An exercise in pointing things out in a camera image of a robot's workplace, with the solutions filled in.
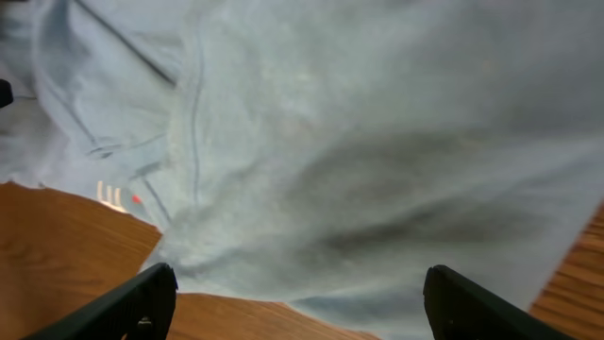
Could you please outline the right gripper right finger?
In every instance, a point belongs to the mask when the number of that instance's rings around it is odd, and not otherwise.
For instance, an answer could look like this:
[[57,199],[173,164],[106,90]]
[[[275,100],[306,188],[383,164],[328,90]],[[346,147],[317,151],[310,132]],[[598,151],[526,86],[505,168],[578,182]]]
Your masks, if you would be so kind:
[[428,270],[423,295],[435,340],[573,340],[445,265]]

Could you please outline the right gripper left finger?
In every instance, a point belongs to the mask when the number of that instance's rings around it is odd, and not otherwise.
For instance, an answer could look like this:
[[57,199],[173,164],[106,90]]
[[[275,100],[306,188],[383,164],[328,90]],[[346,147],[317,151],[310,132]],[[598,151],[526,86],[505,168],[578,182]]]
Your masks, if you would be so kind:
[[176,292],[173,268],[158,263],[24,340],[165,340]]

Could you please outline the light blue printed t-shirt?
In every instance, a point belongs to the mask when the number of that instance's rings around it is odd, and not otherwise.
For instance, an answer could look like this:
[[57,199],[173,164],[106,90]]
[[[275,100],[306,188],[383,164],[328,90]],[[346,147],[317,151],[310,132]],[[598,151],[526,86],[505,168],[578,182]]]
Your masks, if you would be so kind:
[[603,198],[599,1],[5,1],[1,77],[3,182],[389,339],[435,264],[528,307]]

